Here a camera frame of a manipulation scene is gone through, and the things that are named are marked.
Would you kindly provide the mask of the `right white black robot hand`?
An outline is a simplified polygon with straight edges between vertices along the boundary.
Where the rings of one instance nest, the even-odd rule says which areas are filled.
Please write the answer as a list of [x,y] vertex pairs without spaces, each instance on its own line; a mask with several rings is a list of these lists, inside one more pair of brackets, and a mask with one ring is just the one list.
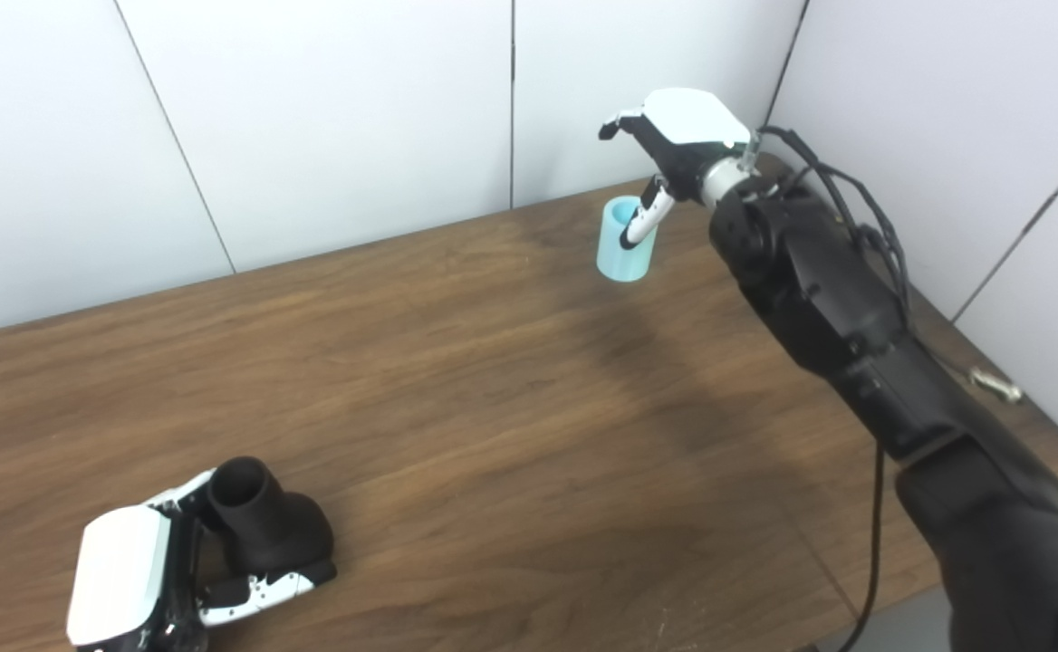
[[695,88],[660,88],[639,107],[624,109],[599,128],[602,141],[632,135],[657,167],[642,191],[640,206],[620,232],[619,245],[633,249],[649,238],[677,203],[708,211],[755,174],[758,135],[715,94]]

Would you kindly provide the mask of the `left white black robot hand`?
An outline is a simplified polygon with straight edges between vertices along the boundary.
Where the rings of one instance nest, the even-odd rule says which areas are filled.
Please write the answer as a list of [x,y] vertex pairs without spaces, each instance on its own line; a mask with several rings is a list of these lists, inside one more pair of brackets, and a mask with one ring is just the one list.
[[211,628],[338,578],[329,517],[240,455],[83,528],[66,636],[78,651],[206,651]]

